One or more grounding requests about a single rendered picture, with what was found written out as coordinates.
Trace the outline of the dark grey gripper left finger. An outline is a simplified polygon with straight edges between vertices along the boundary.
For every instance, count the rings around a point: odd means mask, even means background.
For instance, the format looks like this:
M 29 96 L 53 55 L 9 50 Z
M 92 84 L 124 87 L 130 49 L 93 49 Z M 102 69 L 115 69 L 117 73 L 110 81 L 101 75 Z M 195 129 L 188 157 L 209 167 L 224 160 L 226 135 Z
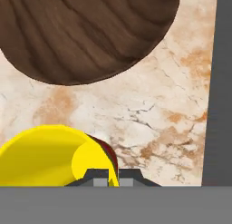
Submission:
M 78 179 L 70 184 L 68 187 L 108 187 L 109 182 L 109 171 L 108 170 L 96 170 L 88 169 L 82 179 Z

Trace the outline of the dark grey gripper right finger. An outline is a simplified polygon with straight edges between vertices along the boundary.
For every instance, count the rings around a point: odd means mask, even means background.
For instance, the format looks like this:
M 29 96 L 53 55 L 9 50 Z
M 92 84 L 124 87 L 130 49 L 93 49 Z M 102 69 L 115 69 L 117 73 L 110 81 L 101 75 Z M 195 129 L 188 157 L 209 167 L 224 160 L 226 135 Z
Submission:
M 140 169 L 120 169 L 119 183 L 121 187 L 159 186 L 159 184 L 144 178 Z

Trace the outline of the yellow cup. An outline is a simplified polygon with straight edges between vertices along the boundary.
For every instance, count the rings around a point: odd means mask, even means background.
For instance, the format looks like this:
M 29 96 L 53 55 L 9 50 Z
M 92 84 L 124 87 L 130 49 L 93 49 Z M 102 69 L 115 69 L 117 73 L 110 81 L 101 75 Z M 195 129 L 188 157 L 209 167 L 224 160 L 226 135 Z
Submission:
M 120 185 L 112 147 L 68 126 L 38 126 L 0 147 L 0 187 L 63 187 L 88 170 L 106 170 L 108 184 Z

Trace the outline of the brown wooden bowl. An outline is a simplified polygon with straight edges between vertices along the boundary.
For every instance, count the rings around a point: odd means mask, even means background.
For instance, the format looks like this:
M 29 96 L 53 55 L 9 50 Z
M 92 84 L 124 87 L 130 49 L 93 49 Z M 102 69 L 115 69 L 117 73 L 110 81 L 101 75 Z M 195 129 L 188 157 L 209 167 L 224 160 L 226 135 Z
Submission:
M 180 0 L 0 0 L 0 50 L 19 72 L 55 85 L 109 79 L 146 57 Z

